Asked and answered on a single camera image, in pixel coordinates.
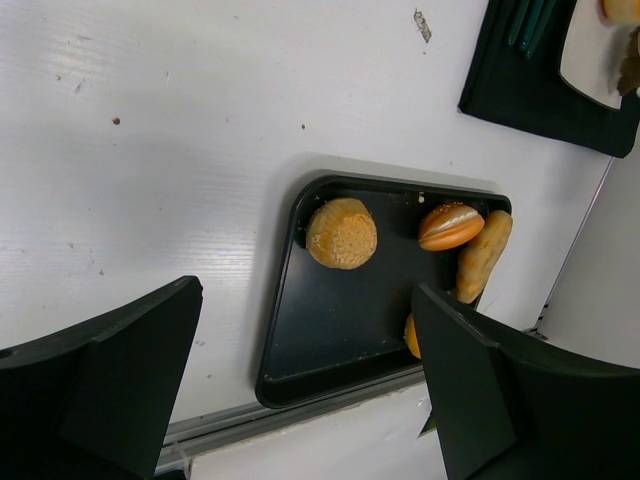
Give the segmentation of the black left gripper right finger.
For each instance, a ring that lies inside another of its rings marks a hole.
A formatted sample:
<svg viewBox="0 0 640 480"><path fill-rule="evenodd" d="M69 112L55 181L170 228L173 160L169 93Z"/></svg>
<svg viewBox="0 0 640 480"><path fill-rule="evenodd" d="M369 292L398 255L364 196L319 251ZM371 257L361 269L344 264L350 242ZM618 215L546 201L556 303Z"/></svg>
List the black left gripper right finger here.
<svg viewBox="0 0 640 480"><path fill-rule="evenodd" d="M639 372L568 352L425 284L412 309L451 479L635 479Z"/></svg>

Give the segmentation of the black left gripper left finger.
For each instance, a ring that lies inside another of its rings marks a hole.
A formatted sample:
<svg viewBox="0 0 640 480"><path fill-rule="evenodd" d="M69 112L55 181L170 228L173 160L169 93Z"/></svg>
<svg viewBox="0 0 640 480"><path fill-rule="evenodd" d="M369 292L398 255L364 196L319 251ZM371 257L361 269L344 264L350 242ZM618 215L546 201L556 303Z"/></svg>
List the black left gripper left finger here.
<svg viewBox="0 0 640 480"><path fill-rule="evenodd" d="M1 352L4 479L150 479L203 302L183 276Z"/></svg>

